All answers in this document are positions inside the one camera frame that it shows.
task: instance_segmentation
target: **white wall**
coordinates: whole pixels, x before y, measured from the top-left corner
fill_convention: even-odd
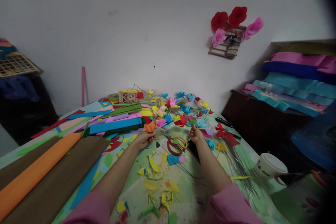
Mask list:
[[[263,30],[236,59],[208,55],[211,18],[247,6]],[[81,104],[81,66],[89,101],[136,83],[170,95],[191,92],[221,111],[229,90],[255,78],[271,41],[332,38],[323,0],[0,0],[0,35],[44,70],[55,108]]]

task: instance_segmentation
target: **white cup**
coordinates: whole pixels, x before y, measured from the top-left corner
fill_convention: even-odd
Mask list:
[[[288,173],[288,169],[277,157],[262,153],[253,171],[262,179],[269,180],[276,175]]]

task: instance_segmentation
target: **table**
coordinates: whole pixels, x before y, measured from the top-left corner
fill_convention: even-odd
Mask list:
[[[208,122],[207,124],[210,127],[216,126],[218,123],[215,121],[216,117],[223,118],[220,114],[213,113],[208,114]],[[189,139],[189,130],[190,128],[171,126],[167,128],[167,131],[170,135],[179,135],[184,137],[185,139]],[[232,128],[227,128],[230,133],[235,135],[239,135],[236,130]],[[16,150],[8,153],[7,155],[0,158],[0,168],[10,164],[11,162],[18,159],[20,156],[17,156],[16,153],[24,149],[28,146],[31,146],[37,142],[43,141],[57,133],[56,129],[52,129],[45,134],[37,137],[25,145],[17,148]],[[122,134],[119,140],[122,138],[130,138],[131,136],[128,133]],[[142,217],[141,213],[147,207],[151,205],[149,203],[148,191],[146,190],[143,181],[144,178],[139,176],[137,172],[141,167],[150,168],[148,155],[153,155],[153,151],[155,154],[153,155],[154,161],[158,164],[161,163],[161,154],[164,151],[168,151],[167,149],[167,139],[163,134],[158,134],[156,138],[157,142],[160,143],[159,147],[156,147],[156,141],[148,146],[148,149],[144,149],[141,151],[129,173],[126,184],[123,188],[123,191],[119,197],[120,201],[127,201],[129,206],[130,215],[128,217],[128,223],[168,223],[168,213],[165,208],[161,208],[161,218],[158,220],[156,216],[151,212],[148,215]],[[214,144],[216,145],[220,140],[213,136],[212,138]],[[249,146],[249,144],[242,138],[239,140],[240,144],[235,147],[242,164],[248,173],[252,172],[252,168],[256,164],[259,159],[259,155]],[[120,145],[120,148],[126,148],[128,146],[127,142],[123,142]],[[240,174],[234,174],[233,171],[230,170],[228,155],[221,152],[218,154],[218,150],[213,150],[213,154],[217,157],[218,161],[223,166],[225,171],[229,176],[240,176]],[[118,159],[117,154],[115,153],[113,156],[113,162],[115,163]],[[91,189],[99,182],[99,180],[103,177],[103,173],[100,172],[101,164],[104,163],[104,156],[101,158],[99,166],[97,168],[97,173],[95,180],[92,183]],[[155,185],[159,190],[153,194],[154,204],[158,208],[160,206],[160,196],[162,191],[167,190],[165,185],[165,181],[175,182],[179,187],[179,193],[174,194],[173,204],[170,205],[170,212],[176,212],[178,221],[177,223],[198,223],[203,219],[205,214],[205,210],[207,207],[207,185],[202,177],[201,167],[198,161],[194,158],[194,156],[186,150],[185,159],[182,164],[175,164],[169,166],[167,162],[163,163],[160,167],[160,171],[164,176],[162,180],[154,181]],[[240,189],[244,192],[244,188],[242,188],[242,182],[240,180],[234,180]],[[252,196],[250,199],[251,206],[253,210],[257,213],[257,215],[265,222],[265,223],[289,223],[277,210],[274,206],[270,194],[276,191],[281,190],[284,186],[278,184],[275,179],[271,179],[267,182],[261,181],[256,177],[252,179],[252,183],[258,192],[258,197]],[[65,217],[70,213],[70,206],[76,196],[78,189],[73,193],[73,195],[69,198],[63,209],[59,212],[53,224],[60,223]],[[119,219],[119,213],[117,213],[116,209],[113,211],[110,217],[110,223],[115,223]]]

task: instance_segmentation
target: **pink paper flower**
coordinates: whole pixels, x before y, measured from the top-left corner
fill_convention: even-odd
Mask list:
[[[173,97],[170,98],[169,101],[170,101],[170,106],[171,107],[174,107],[176,105],[176,100]]]
[[[212,38],[212,46],[215,47],[221,44],[223,40],[225,39],[225,34],[226,34],[226,31],[222,29],[217,29],[214,37]]]
[[[250,36],[257,34],[261,30],[261,28],[264,26],[264,24],[265,24],[265,21],[261,17],[258,17],[254,21],[254,23],[250,24],[246,28],[245,32],[243,33],[242,39],[249,40]]]
[[[162,119],[160,121],[157,121],[157,126],[159,128],[161,128],[163,125],[165,125],[167,123],[167,121],[165,119]]]

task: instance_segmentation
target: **hand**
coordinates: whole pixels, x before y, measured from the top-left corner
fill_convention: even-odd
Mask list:
[[[139,150],[142,150],[150,145],[155,137],[155,133],[143,131],[134,139],[133,143],[138,146]]]
[[[195,144],[204,140],[204,136],[203,136],[202,132],[198,128],[196,128],[195,125],[193,125],[191,130],[190,130],[190,136],[191,136],[191,140]]]

